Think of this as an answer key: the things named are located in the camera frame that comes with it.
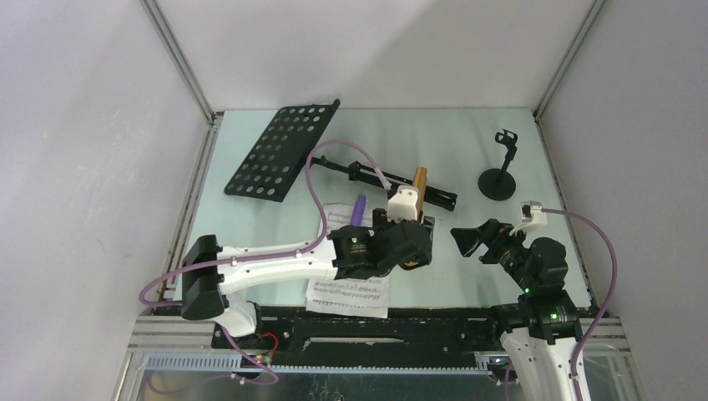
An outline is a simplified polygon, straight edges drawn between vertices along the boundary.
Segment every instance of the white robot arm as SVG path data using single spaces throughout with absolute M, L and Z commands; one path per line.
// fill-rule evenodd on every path
M 546 226 L 538 202 L 524 202 L 522 222 L 512 227 L 494 219 L 474 229 L 453 229 L 463 256 L 480 245 L 488 251 L 479 259 L 500 264 L 522 288 L 518 303 L 492 307 L 492 320 L 500 335 L 528 401 L 590 401 L 582 353 L 578 374 L 571 374 L 570 361 L 582 332 L 575 305 L 563 290 L 565 248 L 549 238 L 539 238 L 530 248 L 523 241 L 530 232 Z
M 431 227 L 417 220 L 421 216 L 419 196 L 418 188 L 401 185 L 389 199 L 387 210 L 375 211 L 373 229 L 343 227 L 307 251 L 300 250 L 313 242 L 221 248 L 215 236 L 201 237 L 185 263 L 205 259 L 231 259 L 231 263 L 183 275 L 182 317 L 213 320 L 231 336 L 243 337 L 252 334 L 258 323 L 256 305 L 240 294 L 245 288 L 303 278 L 385 276 L 396 265 L 406 270 L 427 265 L 432 252 Z M 268 257 L 294 250 L 294 256 Z M 264 258 L 254 260 L 253 256 Z

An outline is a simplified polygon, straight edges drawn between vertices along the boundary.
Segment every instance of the light blue table surface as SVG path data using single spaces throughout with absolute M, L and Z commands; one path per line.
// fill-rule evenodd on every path
M 216 234 L 222 246 L 237 247 L 274 246 L 315 238 L 319 216 L 307 191 L 304 172 L 282 203 L 224 194 L 226 183 L 275 112 L 225 113 L 191 229 L 190 245 L 206 234 Z M 509 168 L 517 190 L 510 200 L 496 202 L 479 192 L 477 178 L 486 169 L 503 163 L 506 148 L 494 141 L 495 133 L 501 129 L 518 134 L 518 153 Z M 424 205 L 424 213 L 436 218 L 433 261 L 415 271 L 392 272 L 390 307 L 487 307 L 516 302 L 521 290 L 502 267 L 483 265 L 477 260 L 486 247 L 463 258 L 449 232 L 454 227 L 479 226 L 489 218 L 516 225 L 522 201 L 540 201 L 546 207 L 560 208 L 529 109 L 339 109 L 320 141 L 328 139 L 358 143 L 383 170 L 396 175 L 412 178 L 417 166 L 427 167 L 428 185 L 458 194 L 454 212 Z M 341 145 L 327 147 L 321 155 L 342 165 L 365 160 L 357 151 Z M 386 207 L 383 190 L 350 182 L 342 173 L 314 166 L 312 177 L 323 203 L 353 204 L 358 195 L 365 194 L 371 205 Z M 569 264 L 565 289 L 578 307 L 589 306 L 589 294 L 564 218 L 549 216 L 549 225 L 531 235 L 526 245 L 538 236 L 548 236 L 565 245 Z M 249 288 L 244 295 L 261 305 L 303 306 L 306 285 L 306 280 L 278 282 Z

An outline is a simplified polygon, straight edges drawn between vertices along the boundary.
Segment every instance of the black stand base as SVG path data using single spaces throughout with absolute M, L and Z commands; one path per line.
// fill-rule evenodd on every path
M 516 191 L 516 181 L 506 171 L 499 177 L 500 169 L 489 169 L 479 176 L 477 185 L 484 196 L 493 201 L 505 201 Z

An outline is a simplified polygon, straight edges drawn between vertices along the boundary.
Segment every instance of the sheet music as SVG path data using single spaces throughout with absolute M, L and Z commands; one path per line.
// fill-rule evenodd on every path
M 327 234 L 349 224 L 354 206 L 325 205 Z M 367 207 L 363 226 L 372 226 L 372 209 Z M 310 280 L 306 310 L 346 316 L 388 317 L 388 276 L 368 280 Z

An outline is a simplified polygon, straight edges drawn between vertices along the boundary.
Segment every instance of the black metal plate with holes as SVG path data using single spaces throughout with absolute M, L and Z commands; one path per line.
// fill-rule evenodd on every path
M 288 106 L 276 112 L 224 188 L 227 195 L 282 202 L 340 101 Z

